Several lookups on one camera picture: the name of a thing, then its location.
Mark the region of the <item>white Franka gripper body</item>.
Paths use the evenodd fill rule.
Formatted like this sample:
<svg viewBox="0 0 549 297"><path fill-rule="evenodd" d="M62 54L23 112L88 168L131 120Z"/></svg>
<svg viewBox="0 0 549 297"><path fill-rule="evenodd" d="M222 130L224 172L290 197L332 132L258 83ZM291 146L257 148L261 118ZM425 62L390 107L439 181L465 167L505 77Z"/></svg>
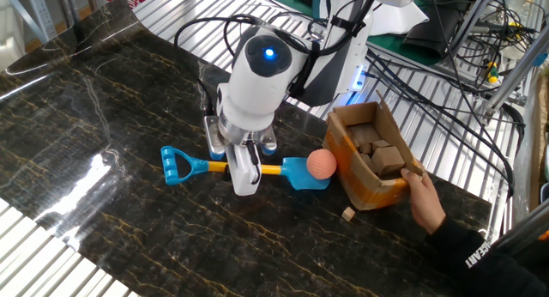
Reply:
<svg viewBox="0 0 549 297"><path fill-rule="evenodd" d="M256 145L252 141L245 145L228 145L226 158L235 194L242 197L254 195L262 177Z"/></svg>

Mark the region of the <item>bare person hand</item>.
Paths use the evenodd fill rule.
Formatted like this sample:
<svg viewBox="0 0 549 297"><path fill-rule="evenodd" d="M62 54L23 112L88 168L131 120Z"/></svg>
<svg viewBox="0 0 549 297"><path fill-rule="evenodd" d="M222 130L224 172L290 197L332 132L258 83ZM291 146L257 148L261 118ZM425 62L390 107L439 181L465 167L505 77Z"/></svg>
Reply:
<svg viewBox="0 0 549 297"><path fill-rule="evenodd" d="M445 220L446 213L429 174L424 173L419 176L417 173L402 168L401 176L410 187L410 202L414 220L428 234L434 234Z"/></svg>

